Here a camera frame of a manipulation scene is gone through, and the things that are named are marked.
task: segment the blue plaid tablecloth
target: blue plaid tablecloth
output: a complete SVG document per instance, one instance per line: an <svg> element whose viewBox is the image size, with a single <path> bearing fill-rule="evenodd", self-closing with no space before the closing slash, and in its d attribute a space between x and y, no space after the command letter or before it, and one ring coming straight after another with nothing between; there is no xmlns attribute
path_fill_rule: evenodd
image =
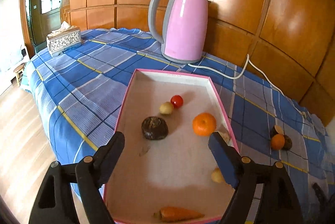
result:
<svg viewBox="0 0 335 224"><path fill-rule="evenodd" d="M321 121L282 96L267 81L245 71L231 80L214 72L166 60L160 44L139 29L93 29L84 43L51 58L47 49L26 65L21 88L36 100L45 133L61 164L93 155L112 137L123 96L136 68L180 71L211 77L232 125L241 155L260 164L281 161L292 180L306 218L318 208L311 185L327 196L335 191L333 144ZM237 76L241 68L203 53L198 65ZM304 111L302 116L293 106ZM280 125L293 142L290 151L273 151L270 130ZM77 185L74 190L79 194ZM253 221L261 197L257 186L248 220Z"/></svg>

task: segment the kettle handle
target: kettle handle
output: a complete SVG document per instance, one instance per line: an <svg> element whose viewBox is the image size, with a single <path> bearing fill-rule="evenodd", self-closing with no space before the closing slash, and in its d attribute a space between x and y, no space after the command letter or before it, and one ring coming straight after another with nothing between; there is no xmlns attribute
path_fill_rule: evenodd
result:
<svg viewBox="0 0 335 224"><path fill-rule="evenodd" d="M161 35L157 33L157 30L155 28L155 22L156 22L156 13L157 8L160 0L151 0L149 5L149 11L148 11L148 25L151 35L160 43L164 43L164 39Z"/></svg>

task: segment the kettle base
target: kettle base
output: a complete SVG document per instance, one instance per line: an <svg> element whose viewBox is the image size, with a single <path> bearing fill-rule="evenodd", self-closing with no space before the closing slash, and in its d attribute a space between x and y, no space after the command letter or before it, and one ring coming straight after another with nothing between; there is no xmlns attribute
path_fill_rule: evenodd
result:
<svg viewBox="0 0 335 224"><path fill-rule="evenodd" d="M165 55L165 54L163 54L163 53L162 53L162 55L163 55L163 57L165 57L167 60L172 61L172 62L175 62L175 63L179 63L179 64L188 64L188 63L191 63L191 64L192 64L192 63L196 63L196 62L198 62L198 61L201 60L201 58L200 58L200 59L197 59L197 60L174 59L174 58L169 57L169 56L167 56L167 55Z"/></svg>

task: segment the white power cord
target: white power cord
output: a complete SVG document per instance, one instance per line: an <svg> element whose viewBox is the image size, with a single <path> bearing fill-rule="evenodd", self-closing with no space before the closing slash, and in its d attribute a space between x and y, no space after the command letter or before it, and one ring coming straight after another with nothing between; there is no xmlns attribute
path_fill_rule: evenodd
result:
<svg viewBox="0 0 335 224"><path fill-rule="evenodd" d="M258 68L257 68L251 61L250 61L250 59L249 59L249 54L247 54L247 60L246 60L246 63L244 64L244 67L243 67L243 69L242 69L242 72L241 72L238 76L235 76L235 77L232 77L232 76L229 76L229 75L225 75L225 74L223 74L222 72L219 72L218 70L215 70L215 69L210 68L210 67L207 67L207 66L193 65L193 64L190 64L190 63L188 64L188 66L193 67L193 68L198 68L198 69L207 69L207 70L211 70L211 71L213 71L213 72L215 72L215 73L217 73L217 74L219 74L219 75L222 75L223 77L229 78L229 79L238 79L238 78L240 78L240 77L244 74L244 71L246 70L248 63L250 63L250 65L251 65L252 67L254 67L257 71L259 71L260 73L262 73L262 75L265 76L266 80L270 83L270 85L271 85L272 87L274 87L274 88L275 88L277 91L279 91L283 96L285 96L284 93L281 91L281 89L279 89L279 88L276 87L274 84L272 84L272 82L268 79L268 77L266 76L266 74L265 74L262 70L258 69Z"/></svg>

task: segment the tissue box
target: tissue box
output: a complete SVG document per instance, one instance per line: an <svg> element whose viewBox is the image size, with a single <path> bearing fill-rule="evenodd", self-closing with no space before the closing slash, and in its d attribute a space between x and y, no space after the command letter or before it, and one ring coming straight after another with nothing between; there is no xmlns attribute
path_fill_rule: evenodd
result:
<svg viewBox="0 0 335 224"><path fill-rule="evenodd" d="M68 29L51 33L46 37L46 45L54 58L64 50L81 45L80 28L70 26Z"/></svg>

